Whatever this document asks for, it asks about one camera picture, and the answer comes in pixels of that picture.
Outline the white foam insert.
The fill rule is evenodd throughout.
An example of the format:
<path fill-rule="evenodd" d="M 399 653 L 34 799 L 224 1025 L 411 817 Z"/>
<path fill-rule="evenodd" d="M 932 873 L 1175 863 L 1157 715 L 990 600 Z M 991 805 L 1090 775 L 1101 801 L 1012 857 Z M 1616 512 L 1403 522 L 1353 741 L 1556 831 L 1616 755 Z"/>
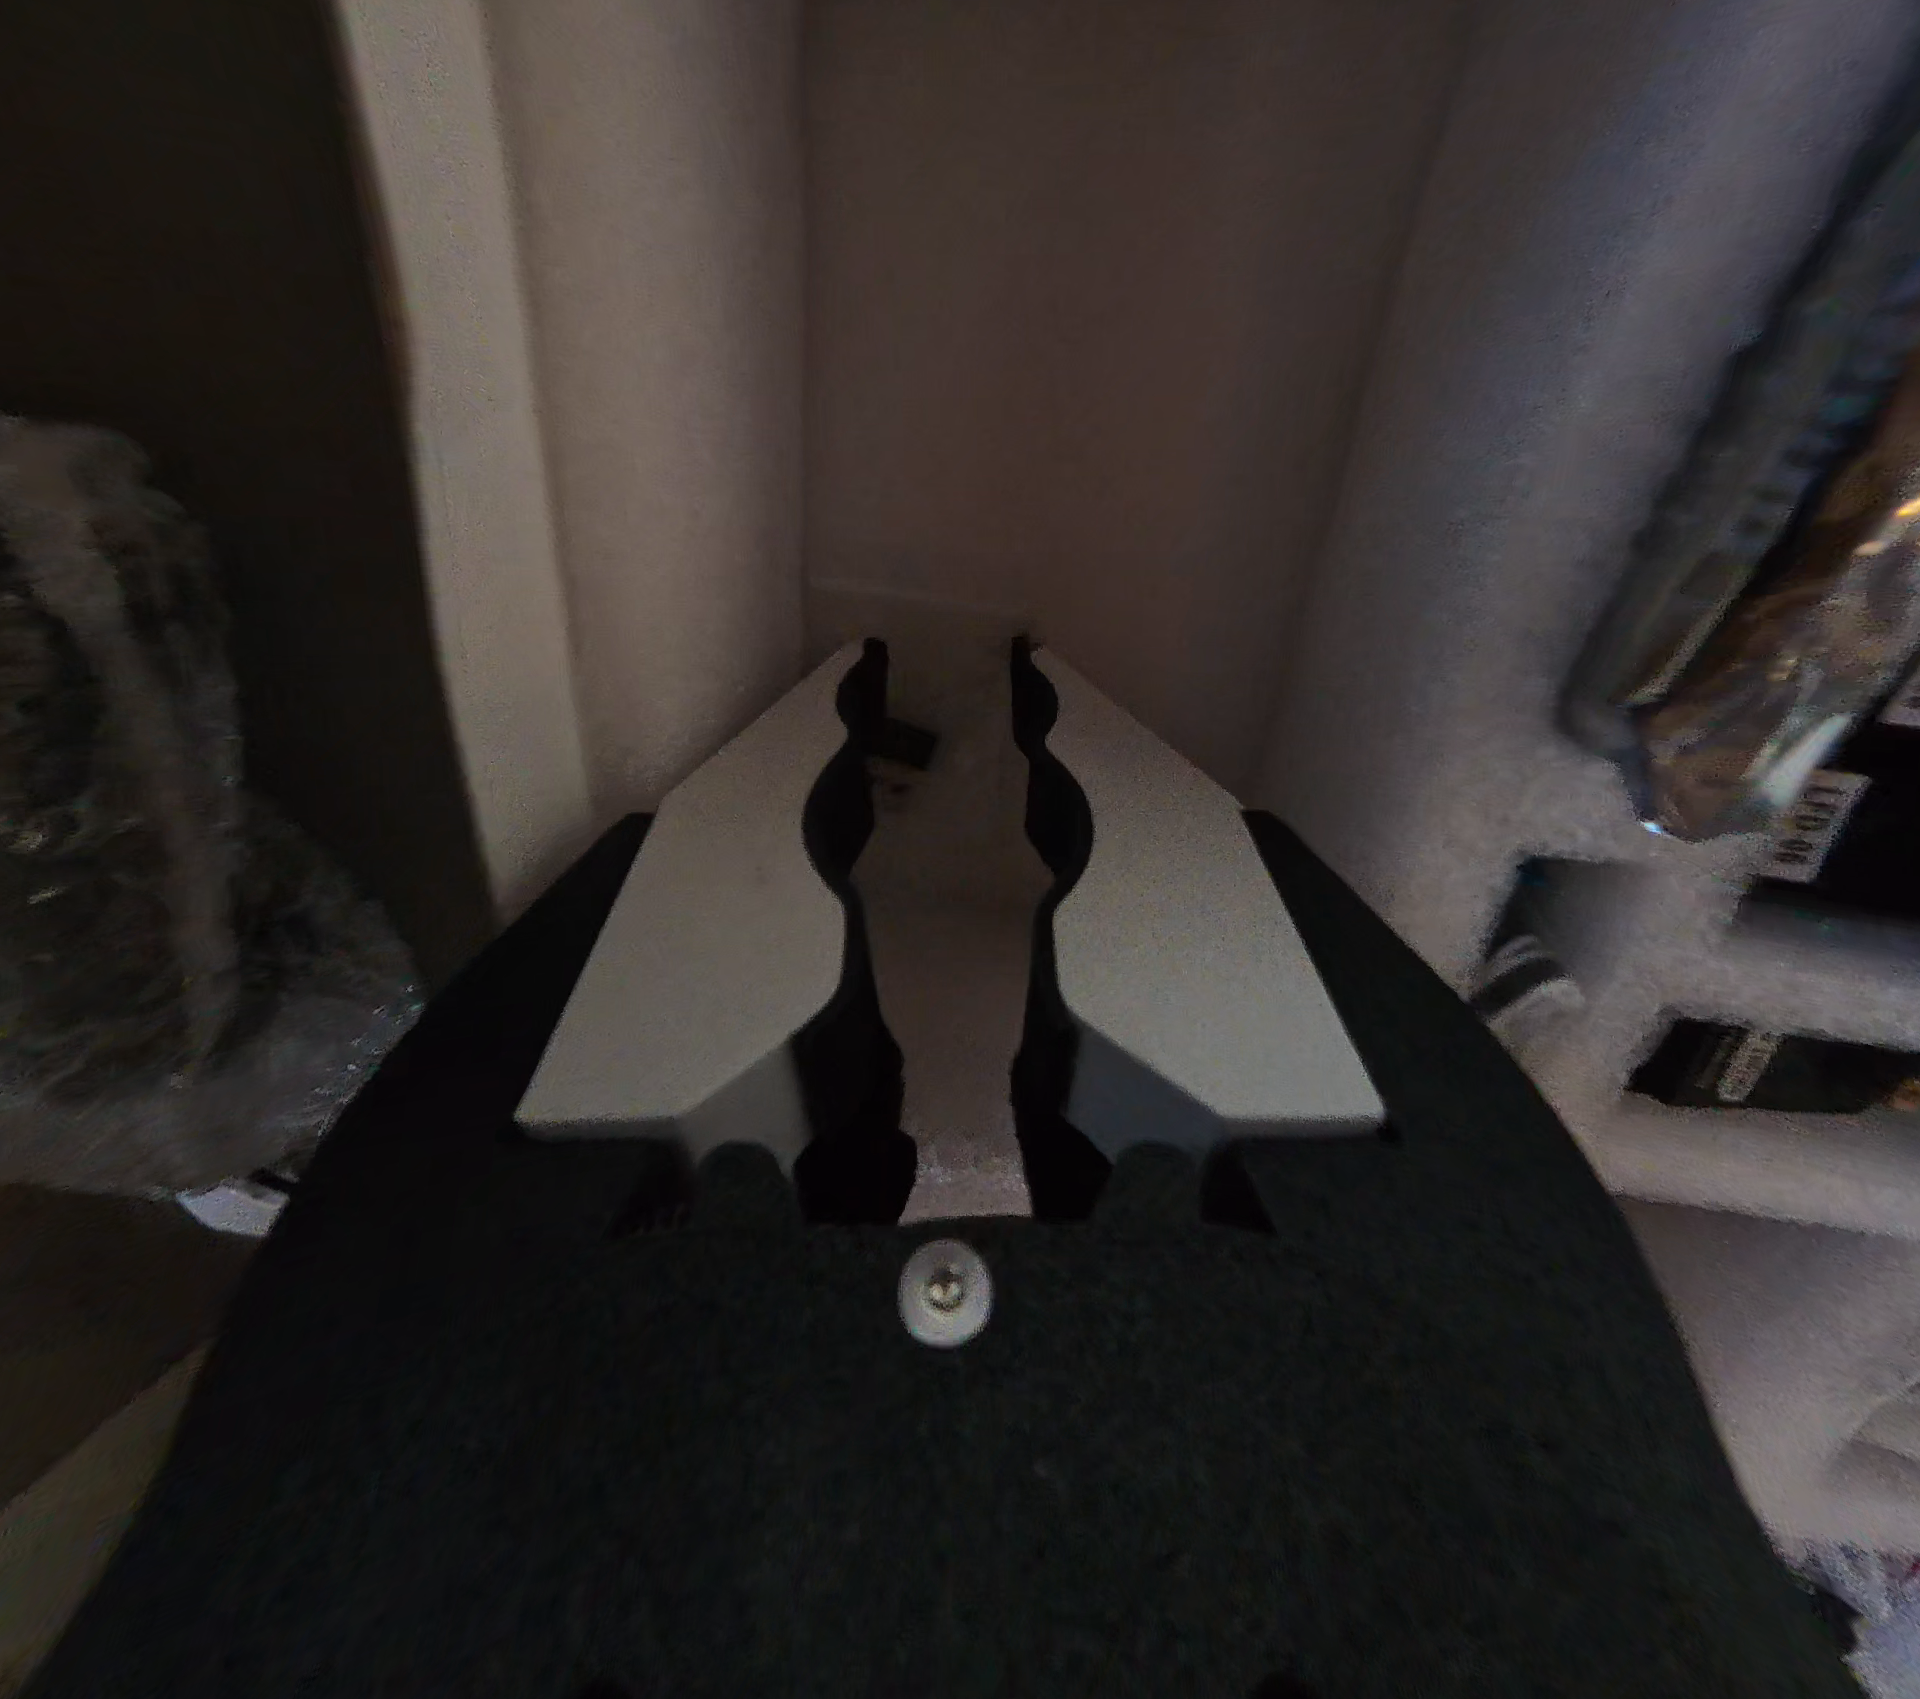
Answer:
<path fill-rule="evenodd" d="M 648 805 L 854 620 L 1024 622 L 1525 1055 L 1747 1493 L 1916 1541 L 1916 1141 L 1629 1107 L 1678 1007 L 1916 1039 L 1909 929 L 1631 841 L 1556 701 L 1916 0 L 483 0 L 574 703 Z"/>

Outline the bubble wrap package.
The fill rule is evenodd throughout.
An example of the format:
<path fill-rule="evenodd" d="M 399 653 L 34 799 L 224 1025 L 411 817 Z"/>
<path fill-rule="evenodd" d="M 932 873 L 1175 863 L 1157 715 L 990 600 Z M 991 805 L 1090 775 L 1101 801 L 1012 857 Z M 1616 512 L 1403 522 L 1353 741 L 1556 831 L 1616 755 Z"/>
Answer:
<path fill-rule="evenodd" d="M 291 1183 L 420 1015 L 384 907 L 248 783 L 215 578 L 132 440 L 3 418 L 3 1183 Z"/>

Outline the black servo with black disc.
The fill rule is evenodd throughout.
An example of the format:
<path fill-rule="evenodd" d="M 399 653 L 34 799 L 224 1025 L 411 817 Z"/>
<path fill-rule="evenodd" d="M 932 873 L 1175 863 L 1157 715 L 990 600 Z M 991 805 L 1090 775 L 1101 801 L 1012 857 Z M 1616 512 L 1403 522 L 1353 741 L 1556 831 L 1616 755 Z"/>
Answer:
<path fill-rule="evenodd" d="M 1916 719 L 1871 717 L 1838 745 L 1782 819 L 1752 891 L 1916 921 Z"/>

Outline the small metal part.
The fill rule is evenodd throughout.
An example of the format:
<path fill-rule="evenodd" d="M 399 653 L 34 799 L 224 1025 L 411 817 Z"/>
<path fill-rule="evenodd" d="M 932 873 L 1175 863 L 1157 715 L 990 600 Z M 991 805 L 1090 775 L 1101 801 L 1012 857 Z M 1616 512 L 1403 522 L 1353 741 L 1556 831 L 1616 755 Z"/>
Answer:
<path fill-rule="evenodd" d="M 1561 871 L 1550 857 L 1520 863 L 1469 979 L 1468 1003 L 1502 1039 L 1561 1023 L 1586 1005 L 1552 927 Z"/>

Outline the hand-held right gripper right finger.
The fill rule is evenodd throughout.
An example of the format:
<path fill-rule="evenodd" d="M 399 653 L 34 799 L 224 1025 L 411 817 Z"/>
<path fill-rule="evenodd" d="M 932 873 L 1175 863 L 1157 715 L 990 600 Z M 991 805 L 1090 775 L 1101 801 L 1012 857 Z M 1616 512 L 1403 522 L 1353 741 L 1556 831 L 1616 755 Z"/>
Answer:
<path fill-rule="evenodd" d="M 1009 1095 L 1032 1215 L 1117 1161 L 1371 1137 L 1384 1103 L 1244 805 L 1050 647 L 1009 655 L 1022 825 L 1046 871 Z"/>

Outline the small black servo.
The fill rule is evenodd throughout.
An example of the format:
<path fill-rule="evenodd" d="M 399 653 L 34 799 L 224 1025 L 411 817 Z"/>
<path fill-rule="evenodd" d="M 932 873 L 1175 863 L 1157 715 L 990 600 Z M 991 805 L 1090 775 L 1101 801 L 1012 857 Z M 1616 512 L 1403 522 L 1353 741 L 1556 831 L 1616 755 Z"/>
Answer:
<path fill-rule="evenodd" d="M 1918 1055 L 1889 1045 L 1675 1019 L 1626 1081 L 1667 1107 L 1819 1117 L 1918 1111 Z"/>

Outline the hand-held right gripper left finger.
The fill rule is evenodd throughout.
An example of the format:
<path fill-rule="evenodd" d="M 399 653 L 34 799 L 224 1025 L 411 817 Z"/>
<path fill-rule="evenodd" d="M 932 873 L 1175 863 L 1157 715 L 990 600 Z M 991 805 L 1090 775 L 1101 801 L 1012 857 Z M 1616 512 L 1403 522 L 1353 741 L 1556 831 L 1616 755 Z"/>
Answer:
<path fill-rule="evenodd" d="M 651 815 L 516 1105 L 519 1133 L 763 1147 L 803 1215 L 894 1225 L 916 1181 L 904 1063 L 854 867 L 890 653 L 834 651 Z"/>

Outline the silver foil bag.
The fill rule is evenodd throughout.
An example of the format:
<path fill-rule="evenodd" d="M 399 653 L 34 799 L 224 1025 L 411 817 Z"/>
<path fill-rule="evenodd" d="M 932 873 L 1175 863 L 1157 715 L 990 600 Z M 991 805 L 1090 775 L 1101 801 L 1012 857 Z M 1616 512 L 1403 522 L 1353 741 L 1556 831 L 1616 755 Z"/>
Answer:
<path fill-rule="evenodd" d="M 1916 649 L 1918 80 L 1725 368 L 1560 697 L 1637 821 L 1770 827 Z"/>

